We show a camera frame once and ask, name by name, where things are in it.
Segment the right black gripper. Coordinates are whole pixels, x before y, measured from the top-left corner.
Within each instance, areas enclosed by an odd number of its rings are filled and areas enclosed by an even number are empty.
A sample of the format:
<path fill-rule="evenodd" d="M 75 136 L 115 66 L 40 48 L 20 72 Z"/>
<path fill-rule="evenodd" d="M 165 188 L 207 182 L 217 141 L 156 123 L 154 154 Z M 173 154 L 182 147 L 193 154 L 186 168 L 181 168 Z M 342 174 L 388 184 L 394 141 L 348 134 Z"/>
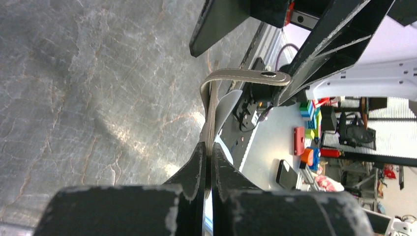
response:
<path fill-rule="evenodd" d="M 249 16 L 277 28 L 289 24 L 312 30 L 286 69 L 291 82 L 276 88 L 280 106 L 299 91 L 357 63 L 392 0 L 206 0 L 189 50 L 198 57 Z"/>

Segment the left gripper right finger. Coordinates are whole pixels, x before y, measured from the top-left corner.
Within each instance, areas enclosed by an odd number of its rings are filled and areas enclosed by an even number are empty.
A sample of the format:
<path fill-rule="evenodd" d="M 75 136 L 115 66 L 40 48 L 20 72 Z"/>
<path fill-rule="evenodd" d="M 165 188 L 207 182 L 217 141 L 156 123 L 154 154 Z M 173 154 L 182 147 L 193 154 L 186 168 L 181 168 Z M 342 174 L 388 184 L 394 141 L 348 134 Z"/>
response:
<path fill-rule="evenodd" d="M 226 159 L 211 157 L 213 233 L 216 236 L 371 236 L 370 221 L 346 192 L 265 191 Z"/>

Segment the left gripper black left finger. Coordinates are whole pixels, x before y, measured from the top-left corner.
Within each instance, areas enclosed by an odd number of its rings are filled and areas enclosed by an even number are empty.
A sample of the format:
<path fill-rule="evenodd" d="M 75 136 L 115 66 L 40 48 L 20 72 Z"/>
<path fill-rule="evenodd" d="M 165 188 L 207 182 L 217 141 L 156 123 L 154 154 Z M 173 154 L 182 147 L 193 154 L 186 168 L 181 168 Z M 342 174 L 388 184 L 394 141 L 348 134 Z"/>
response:
<path fill-rule="evenodd" d="M 76 186 L 47 205 L 36 236 L 201 236 L 206 146 L 161 185 Z"/>

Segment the beige leather card holder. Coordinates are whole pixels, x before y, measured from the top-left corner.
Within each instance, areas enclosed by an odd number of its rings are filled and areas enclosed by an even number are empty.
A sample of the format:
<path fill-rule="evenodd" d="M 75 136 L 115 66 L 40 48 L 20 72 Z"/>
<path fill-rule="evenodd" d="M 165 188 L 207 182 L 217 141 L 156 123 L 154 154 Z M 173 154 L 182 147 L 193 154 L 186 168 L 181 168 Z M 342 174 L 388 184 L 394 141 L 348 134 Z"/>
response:
<path fill-rule="evenodd" d="M 218 82 L 238 81 L 284 87 L 291 81 L 291 76 L 284 72 L 259 71 L 236 68 L 218 69 L 210 73 L 200 85 L 201 100 L 205 109 L 205 124 L 200 141 L 206 144 L 208 156 L 212 154 L 215 135 L 215 116 L 218 105 Z"/>

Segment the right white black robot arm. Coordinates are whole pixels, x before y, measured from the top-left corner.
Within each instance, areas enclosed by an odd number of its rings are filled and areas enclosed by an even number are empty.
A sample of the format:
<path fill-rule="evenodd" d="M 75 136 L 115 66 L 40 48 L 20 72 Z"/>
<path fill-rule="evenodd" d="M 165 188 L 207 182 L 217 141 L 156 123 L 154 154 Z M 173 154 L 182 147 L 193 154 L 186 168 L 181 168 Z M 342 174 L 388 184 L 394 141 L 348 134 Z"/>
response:
<path fill-rule="evenodd" d="M 293 60 L 276 72 L 213 72 L 201 87 L 205 105 L 212 100 L 209 85 L 216 80 L 250 83 L 256 98 L 275 107 L 296 98 L 417 99 L 416 46 L 406 43 L 410 55 L 403 56 L 404 39 L 396 36 L 396 52 L 388 61 L 359 62 L 373 38 L 382 34 L 384 22 L 392 19 L 404 27 L 417 21 L 414 0 L 208 0 L 189 42 L 191 55 L 200 56 L 248 18 L 279 29 L 294 24 L 309 35 Z"/>

